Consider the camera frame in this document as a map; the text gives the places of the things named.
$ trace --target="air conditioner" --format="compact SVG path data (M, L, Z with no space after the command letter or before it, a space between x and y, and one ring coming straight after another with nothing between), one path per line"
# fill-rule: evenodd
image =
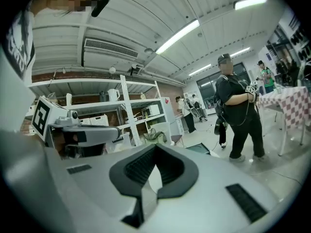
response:
M138 52L107 41L86 38L84 48L109 51L137 59Z

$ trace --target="black pants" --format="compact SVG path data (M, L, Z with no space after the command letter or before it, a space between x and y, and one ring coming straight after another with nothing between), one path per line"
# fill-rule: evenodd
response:
M219 124L219 144L225 143L225 127L223 123Z
M185 119L186 124L188 126L189 133L192 133L193 131L195 131L196 128L194 127L193 115L191 113L189 113L188 115L184 116L184 119Z
M254 144L254 155L257 157L264 156L263 140L262 140L262 127L259 115L257 113L247 117L245 122L240 126L231 126L234 137L232 143L232 151L230 158L236 159L241 156L244 142L248 134L252 137Z

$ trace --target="gray floor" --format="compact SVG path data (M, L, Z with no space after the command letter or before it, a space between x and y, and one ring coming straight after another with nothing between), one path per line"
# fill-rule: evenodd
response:
M282 201L291 192L300 189L303 181L310 170L311 163L311 133L306 131L303 145L300 146L301 130L291 130L288 133L285 153L278 156L281 146L282 130L281 118L274 111L266 110L265 112L265 136L263 138L266 154L269 161L266 163L253 162L253 142L248 136L242 154L246 156L245 162L235 164L243 172L251 175L254 179L270 188ZM203 143L209 150L214 151L220 158L229 159L232 149L233 132L228 127L226 132L227 147L222 149L218 144L219 137L214 134L214 125L216 115L209 116L207 122L196 123L197 131L183 136L185 147L190 147ZM156 197L147 183L143 191L143 207L145 218L148 218L156 206Z

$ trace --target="ceiling light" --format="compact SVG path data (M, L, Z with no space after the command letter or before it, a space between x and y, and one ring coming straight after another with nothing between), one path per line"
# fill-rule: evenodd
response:
M201 87L206 86L206 85L208 85L209 83L213 83L213 82L215 82L215 81L211 81L211 82L204 83L203 85L201 85Z
M242 0L235 2L234 8L235 10L239 10L248 6L260 4L260 3L265 3L267 0Z
M200 68L199 70L196 70L196 71L192 72L191 74L189 74L189 76L191 76L191 75L193 75L193 74L195 74L195 73L197 73L197 72L199 72L199 71L202 71L202 70L204 70L205 68L208 68L208 67L210 67L210 66L211 66L211 64L208 64L207 66L205 66L205 67L203 67L203 68Z
M235 53L231 54L231 55L230 55L230 57L233 57L233 56L238 55L239 53L242 53L242 52L248 51L249 49L250 49L250 48L242 49L241 51L238 51L238 52L235 52Z
M176 34L174 34L167 42L165 42L157 51L155 51L157 54L163 53L166 49L168 49L171 45L173 45L176 41L178 41L180 38L184 37L186 34L191 32L192 30L196 29L200 26L200 23L198 20L195 20L188 24L186 27L178 31Z

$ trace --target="chair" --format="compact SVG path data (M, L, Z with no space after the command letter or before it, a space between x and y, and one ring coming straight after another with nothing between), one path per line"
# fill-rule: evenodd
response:
M155 129L155 132L163 132L166 136L167 142L165 144L168 145L174 145L174 142L171 138L171 129L170 129L170 123L168 122L161 122L154 125L151 125L151 129Z

